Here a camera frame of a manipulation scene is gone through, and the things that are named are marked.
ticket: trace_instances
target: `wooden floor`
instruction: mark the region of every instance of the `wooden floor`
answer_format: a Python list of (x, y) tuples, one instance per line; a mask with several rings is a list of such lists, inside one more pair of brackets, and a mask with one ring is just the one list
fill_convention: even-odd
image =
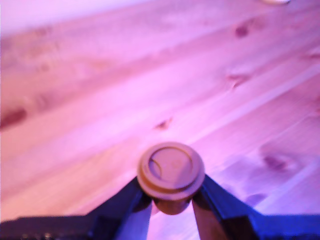
[[(155, 0), (51, 25), (1, 39), (1, 80), (1, 221), (85, 214), (165, 141), (263, 213), (320, 213), (319, 0)], [(148, 239), (199, 239), (192, 206), (156, 212)]]

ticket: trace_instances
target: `wood grain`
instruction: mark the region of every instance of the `wood grain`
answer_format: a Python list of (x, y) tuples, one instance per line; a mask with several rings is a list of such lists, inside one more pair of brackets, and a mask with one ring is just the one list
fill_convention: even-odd
[[(1, 47), (1, 221), (85, 214), (165, 141), (262, 212), (318, 210), (318, 0), (155, 0)], [(192, 206), (148, 239), (199, 239)]]

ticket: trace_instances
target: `round knob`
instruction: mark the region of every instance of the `round knob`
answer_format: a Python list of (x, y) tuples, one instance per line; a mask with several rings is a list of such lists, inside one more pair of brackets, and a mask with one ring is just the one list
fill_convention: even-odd
[(199, 154), (191, 147), (165, 142), (143, 154), (137, 178), (157, 207), (173, 215), (182, 212), (199, 190), (205, 179), (205, 168)]

